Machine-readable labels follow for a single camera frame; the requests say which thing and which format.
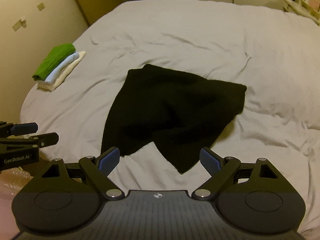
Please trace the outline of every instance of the white bed sheet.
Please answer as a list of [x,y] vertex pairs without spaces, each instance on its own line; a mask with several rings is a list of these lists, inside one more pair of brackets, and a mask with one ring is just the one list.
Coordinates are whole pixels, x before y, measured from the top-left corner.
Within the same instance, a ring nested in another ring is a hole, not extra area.
[[[320,238],[320,29],[264,7],[197,0],[127,2],[78,40],[87,55],[54,92],[31,89],[21,122],[57,132],[43,158],[100,155],[108,111],[127,71],[146,63],[247,86],[244,111],[212,146],[242,162],[268,158],[306,203],[299,231]],[[179,174],[153,143],[121,158],[109,178],[121,189],[190,193],[209,179],[197,163]]]

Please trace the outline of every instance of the folded towel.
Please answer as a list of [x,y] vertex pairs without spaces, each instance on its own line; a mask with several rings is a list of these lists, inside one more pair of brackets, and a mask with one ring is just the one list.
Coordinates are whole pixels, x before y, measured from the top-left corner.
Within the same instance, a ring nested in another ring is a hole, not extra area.
[[62,61],[52,72],[47,76],[45,81],[38,81],[43,84],[52,85],[52,83],[56,80],[58,77],[58,74],[64,68],[66,65],[70,64],[71,62],[75,61],[77,58],[79,58],[79,53],[75,52],[74,54],[71,54],[70,56],[66,57],[64,61]]
[[75,52],[76,48],[71,43],[54,47],[32,76],[33,79],[44,81],[55,67],[57,67],[66,57]]
[[75,61],[73,61],[73,62],[69,63],[68,65],[66,65],[65,67],[63,67],[61,69],[61,71],[59,72],[56,80],[52,83],[52,85],[44,84],[43,82],[38,82],[37,83],[38,88],[49,90],[51,92],[54,91],[58,86],[60,86],[63,83],[65,78],[71,73],[71,71],[76,67],[76,65],[78,65],[78,63],[83,59],[85,54],[86,54],[85,51],[79,52],[78,59],[76,59]]

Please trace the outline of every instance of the mattress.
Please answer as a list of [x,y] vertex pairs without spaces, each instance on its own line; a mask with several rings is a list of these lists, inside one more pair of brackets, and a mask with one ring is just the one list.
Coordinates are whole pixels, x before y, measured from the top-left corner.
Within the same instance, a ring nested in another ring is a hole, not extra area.
[[[74,45],[87,55],[54,92],[28,93],[21,122],[56,132],[44,159],[77,162],[100,155],[108,111],[129,69],[153,64],[247,86],[244,110],[212,142],[221,157],[267,158],[301,194],[306,239],[320,238],[320,29],[311,20],[265,7],[198,0],[121,4]],[[129,189],[194,191],[209,174],[184,174],[154,143],[122,157],[109,178]]]

